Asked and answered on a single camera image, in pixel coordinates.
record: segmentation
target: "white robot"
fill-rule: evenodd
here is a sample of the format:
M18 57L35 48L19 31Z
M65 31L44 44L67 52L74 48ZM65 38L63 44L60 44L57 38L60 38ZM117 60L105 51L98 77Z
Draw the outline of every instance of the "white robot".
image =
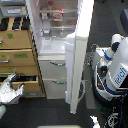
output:
M6 111L3 104L13 104L23 95L24 84L21 84L16 91L12 89L12 82L18 77L17 74L9 75L0 86L0 119Z
M128 37L112 36L111 47L96 48L94 94L105 103L114 105L128 90Z

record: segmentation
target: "refrigerator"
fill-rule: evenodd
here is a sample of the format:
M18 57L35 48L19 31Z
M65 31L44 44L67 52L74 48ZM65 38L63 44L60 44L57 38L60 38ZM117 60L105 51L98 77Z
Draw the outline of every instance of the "refrigerator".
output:
M94 0L26 0L46 95L65 98L74 114L93 5Z

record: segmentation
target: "drawer handle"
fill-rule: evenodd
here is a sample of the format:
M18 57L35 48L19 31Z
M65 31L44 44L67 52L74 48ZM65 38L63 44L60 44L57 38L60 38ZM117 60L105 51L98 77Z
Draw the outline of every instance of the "drawer handle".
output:
M64 81L64 82L52 81L52 82L54 82L54 83L56 83L56 84L65 84L65 83L67 83L67 81Z
M2 40L0 40L0 44L2 44Z
M0 63L8 63L9 59L7 59L6 61L0 61Z
M57 65L57 66L64 66L65 65L65 63L64 64L57 64L55 62L50 62L50 64L54 64L54 65Z

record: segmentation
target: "floor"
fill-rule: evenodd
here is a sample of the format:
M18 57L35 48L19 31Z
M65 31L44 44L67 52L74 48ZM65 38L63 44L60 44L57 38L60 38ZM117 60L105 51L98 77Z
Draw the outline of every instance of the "floor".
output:
M111 45L111 37L115 33L126 36L120 23L120 12L128 8L128 1L106 0L104 4L95 1L90 36L87 52L92 51L92 44L100 47ZM85 80L91 81L90 67L85 69ZM90 89L90 83L86 83L86 91ZM0 120L1 128L36 128L43 125L79 125L84 128L92 128L91 115L98 117L103 128L105 118L101 115L101 105L93 97L93 91L86 93L78 105L75 115L70 113L70 106L64 99L47 100L46 98L21 98L17 105L7 105L7 111ZM105 108L106 116L111 112Z

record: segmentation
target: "cabinet drawer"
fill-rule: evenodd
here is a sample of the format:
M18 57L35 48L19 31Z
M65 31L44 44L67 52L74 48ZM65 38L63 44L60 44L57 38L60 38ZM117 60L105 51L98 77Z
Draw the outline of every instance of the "cabinet drawer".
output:
M35 65L31 49L0 50L0 66Z
M38 75L37 67L34 66L19 66L19 67L0 67L0 77L7 77L16 72L17 74L24 74L25 76Z
M47 99L65 98L67 90L66 80L43 80Z
M39 60L42 78L66 78L65 60L41 61Z
M27 30L1 31L0 41L0 49L31 48Z
M39 86L39 79L38 76L35 76L35 78L31 81L23 80L18 82L13 82L13 89L17 90L18 87L24 83L24 93L31 93L31 92L41 92L40 86Z

